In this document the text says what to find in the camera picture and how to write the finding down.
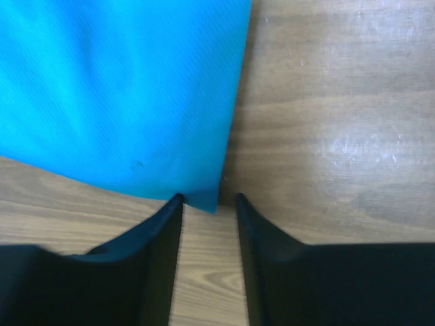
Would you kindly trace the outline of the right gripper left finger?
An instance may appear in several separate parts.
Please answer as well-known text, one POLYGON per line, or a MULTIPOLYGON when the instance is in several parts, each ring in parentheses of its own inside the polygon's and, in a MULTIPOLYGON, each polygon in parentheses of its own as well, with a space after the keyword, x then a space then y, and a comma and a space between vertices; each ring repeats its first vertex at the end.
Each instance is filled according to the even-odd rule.
POLYGON ((2 325, 168 325, 183 223, 176 195, 82 255, 1 247, 2 325))

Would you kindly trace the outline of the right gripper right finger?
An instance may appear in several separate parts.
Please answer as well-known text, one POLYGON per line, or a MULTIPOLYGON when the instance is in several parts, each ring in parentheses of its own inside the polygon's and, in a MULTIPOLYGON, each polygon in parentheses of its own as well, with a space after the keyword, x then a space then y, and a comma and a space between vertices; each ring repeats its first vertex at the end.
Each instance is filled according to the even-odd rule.
POLYGON ((236 201, 250 325, 434 324, 433 243, 305 244, 236 201))

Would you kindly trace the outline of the teal t shirt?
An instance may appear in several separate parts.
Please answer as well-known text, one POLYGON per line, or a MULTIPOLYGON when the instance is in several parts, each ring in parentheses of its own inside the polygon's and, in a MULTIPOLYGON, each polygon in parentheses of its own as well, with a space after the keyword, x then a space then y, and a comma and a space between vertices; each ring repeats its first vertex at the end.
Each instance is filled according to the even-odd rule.
POLYGON ((218 206, 250 1, 2 1, 1 155, 218 206))

